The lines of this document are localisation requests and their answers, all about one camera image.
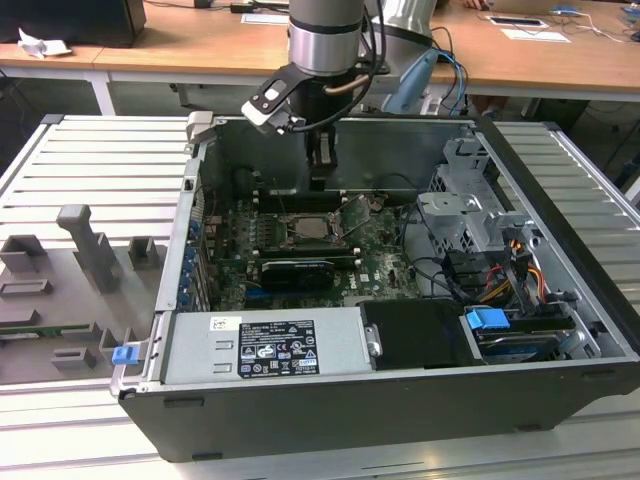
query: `blue cable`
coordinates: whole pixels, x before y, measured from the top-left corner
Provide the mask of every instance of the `blue cable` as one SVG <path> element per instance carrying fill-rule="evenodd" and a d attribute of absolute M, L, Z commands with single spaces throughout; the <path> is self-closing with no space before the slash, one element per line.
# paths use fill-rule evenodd
<path fill-rule="evenodd" d="M 449 55 L 449 53 L 445 52 L 444 50 L 437 49 L 437 48 L 435 50 L 440 55 L 442 55 L 444 58 L 449 60 L 451 65 L 453 65 L 453 67 L 456 69 L 456 72 L 458 73 L 458 79 L 460 81 L 460 87 L 458 89 L 458 98 L 456 99 L 456 103 L 454 103 L 453 107 L 451 108 L 451 115 L 453 115 L 455 113 L 456 108 L 458 108 L 458 104 L 462 100 L 462 97 L 464 96 L 464 90 L 465 90 L 464 75 L 462 75 L 462 69 L 460 68 L 460 64 L 451 55 Z"/>

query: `motherboard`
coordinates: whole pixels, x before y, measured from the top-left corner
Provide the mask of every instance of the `motherboard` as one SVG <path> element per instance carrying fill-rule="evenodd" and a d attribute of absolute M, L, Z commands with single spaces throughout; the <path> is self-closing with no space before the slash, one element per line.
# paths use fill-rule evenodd
<path fill-rule="evenodd" d="M 386 200 L 374 193 L 324 203 L 282 196 L 237 200 L 214 211 L 205 219 L 213 309 L 418 298 L 416 273 L 399 241 L 403 207 Z"/>

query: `computer case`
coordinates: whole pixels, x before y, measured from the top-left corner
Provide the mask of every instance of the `computer case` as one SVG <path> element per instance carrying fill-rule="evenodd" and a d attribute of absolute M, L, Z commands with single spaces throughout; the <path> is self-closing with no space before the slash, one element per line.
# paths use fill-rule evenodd
<path fill-rule="evenodd" d="M 144 28 L 142 0 L 0 0 L 0 42 L 19 40 L 18 29 L 70 45 L 131 47 Z"/>

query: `power supply label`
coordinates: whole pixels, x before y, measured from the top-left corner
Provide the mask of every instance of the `power supply label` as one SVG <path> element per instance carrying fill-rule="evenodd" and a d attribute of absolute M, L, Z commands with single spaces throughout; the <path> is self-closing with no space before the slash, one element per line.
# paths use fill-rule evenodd
<path fill-rule="evenodd" d="M 313 320 L 240 324 L 238 375 L 242 378 L 318 373 Z"/>

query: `wooden desk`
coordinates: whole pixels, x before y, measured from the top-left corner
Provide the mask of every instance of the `wooden desk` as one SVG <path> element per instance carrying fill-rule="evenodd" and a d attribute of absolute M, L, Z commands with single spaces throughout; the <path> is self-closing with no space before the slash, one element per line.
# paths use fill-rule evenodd
<path fill-rule="evenodd" d="M 590 14 L 598 28 L 620 33 L 625 28 L 617 18 L 620 6 L 587 1 L 580 2 L 579 9 Z M 446 26 L 451 32 L 456 57 L 469 71 L 473 91 L 495 87 L 537 89 L 541 93 L 570 90 L 587 99 L 595 99 L 589 96 L 595 92 L 640 93 L 640 43 L 617 43 L 575 26 L 566 27 L 566 32 L 561 26 L 545 30 L 562 33 L 571 43 L 510 40 L 501 29 L 514 27 L 499 27 L 481 20 L 486 15 L 487 12 L 449 5 L 445 11 L 436 13 L 431 25 Z M 554 18 L 558 21 L 560 17 L 542 20 L 553 25 Z M 576 20 L 589 25 L 586 17 Z M 443 31 L 435 32 L 435 38 L 443 48 L 448 48 Z M 433 80 L 446 79 L 440 68 Z"/>
<path fill-rule="evenodd" d="M 283 25 L 243 24 L 228 11 L 150 4 L 145 11 L 146 28 L 134 48 L 103 49 L 95 68 L 266 77 L 289 62 Z"/>
<path fill-rule="evenodd" d="M 185 5 L 191 0 L 173 0 Z M 452 0 L 432 27 L 446 26 L 457 58 L 469 72 L 469 93 L 538 98 L 640 102 L 640 44 L 620 44 L 575 28 L 571 43 L 516 41 L 484 21 L 485 12 Z M 581 2 L 596 26 L 621 32 L 620 5 Z M 259 85 L 287 63 L 286 28 L 242 24 L 240 15 L 145 4 L 147 24 L 134 48 L 74 47 L 75 55 L 38 60 L 15 45 L 0 45 L 0 68 L 15 77 L 91 82 L 103 114 L 115 114 L 113 81 Z M 578 22 L 588 24 L 579 17 Z M 561 32 L 560 26 L 548 31 Z M 447 48 L 444 32 L 436 39 Z M 437 65 L 432 85 L 453 81 L 450 66 Z"/>

